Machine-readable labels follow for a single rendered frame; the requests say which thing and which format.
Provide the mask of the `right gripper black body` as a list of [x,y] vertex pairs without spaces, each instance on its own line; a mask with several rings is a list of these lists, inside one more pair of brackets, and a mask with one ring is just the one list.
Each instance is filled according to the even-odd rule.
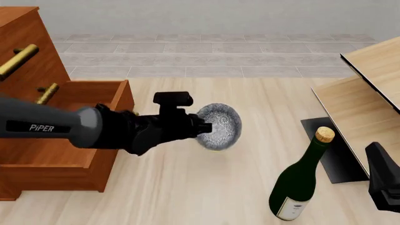
[[369,185],[368,193],[379,211],[400,213],[400,185],[389,189],[378,189]]

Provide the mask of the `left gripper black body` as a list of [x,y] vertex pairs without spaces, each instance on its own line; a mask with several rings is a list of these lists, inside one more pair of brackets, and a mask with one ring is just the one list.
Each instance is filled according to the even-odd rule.
[[188,114],[191,121],[189,125],[189,137],[196,138],[199,134],[206,132],[206,123],[197,114]]

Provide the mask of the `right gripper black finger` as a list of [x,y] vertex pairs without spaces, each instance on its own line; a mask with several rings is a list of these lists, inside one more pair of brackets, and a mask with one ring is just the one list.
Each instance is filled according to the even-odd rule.
[[369,185],[373,191],[399,190],[400,166],[378,142],[365,148],[369,166]]

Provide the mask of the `grey patterned bowl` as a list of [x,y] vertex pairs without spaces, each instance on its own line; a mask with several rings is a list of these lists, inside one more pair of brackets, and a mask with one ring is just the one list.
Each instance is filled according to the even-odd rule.
[[196,140],[212,151],[222,151],[233,146],[241,136],[242,121],[239,114],[227,104],[212,103],[201,108],[197,115],[212,124],[212,132],[200,134]]

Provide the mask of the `red-brown wooden cabinet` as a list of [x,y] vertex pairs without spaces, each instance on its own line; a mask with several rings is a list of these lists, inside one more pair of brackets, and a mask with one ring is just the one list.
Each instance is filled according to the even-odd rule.
[[[0,66],[15,56],[15,49],[35,44],[39,52],[7,78],[0,78],[0,97],[35,103],[43,94],[38,88],[64,84],[70,78],[50,35],[38,13],[38,7],[0,7]],[[0,139],[0,201],[13,201],[28,187],[40,190],[32,178],[34,168],[54,156],[51,144],[57,139]]]

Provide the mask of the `pale wood rack, black base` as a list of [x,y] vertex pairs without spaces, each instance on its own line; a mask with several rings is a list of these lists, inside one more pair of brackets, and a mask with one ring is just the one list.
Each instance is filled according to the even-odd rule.
[[321,159],[333,184],[369,179],[365,148],[372,142],[400,166],[400,37],[340,58],[354,74],[312,87],[327,117],[301,121],[309,137],[321,126],[336,133]]

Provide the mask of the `dark green wine bottle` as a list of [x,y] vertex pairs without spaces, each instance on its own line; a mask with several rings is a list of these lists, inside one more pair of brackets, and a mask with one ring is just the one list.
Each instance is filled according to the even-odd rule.
[[288,166],[278,177],[269,197],[271,212],[283,221],[293,221],[313,197],[316,168],[335,133],[319,127],[301,159]]

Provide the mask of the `open red-brown wooden drawer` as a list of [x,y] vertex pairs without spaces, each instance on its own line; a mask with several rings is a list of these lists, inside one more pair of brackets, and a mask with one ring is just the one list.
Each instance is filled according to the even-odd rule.
[[[102,103],[133,110],[128,81],[70,81],[47,103],[75,111]],[[0,184],[12,191],[104,191],[118,150],[79,149],[64,139],[0,139]]]

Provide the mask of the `closed red-brown wooden drawer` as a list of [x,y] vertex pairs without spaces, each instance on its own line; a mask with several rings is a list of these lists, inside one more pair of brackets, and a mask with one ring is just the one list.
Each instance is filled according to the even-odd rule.
[[0,97],[20,99],[36,103],[42,93],[37,88],[47,88],[51,84],[56,83],[61,87],[62,84],[70,80],[65,69],[59,72],[14,72],[3,82],[0,82]]
[[0,65],[14,56],[13,50],[35,44],[39,52],[24,63],[17,73],[56,73],[63,64],[38,14],[20,17],[0,27]]

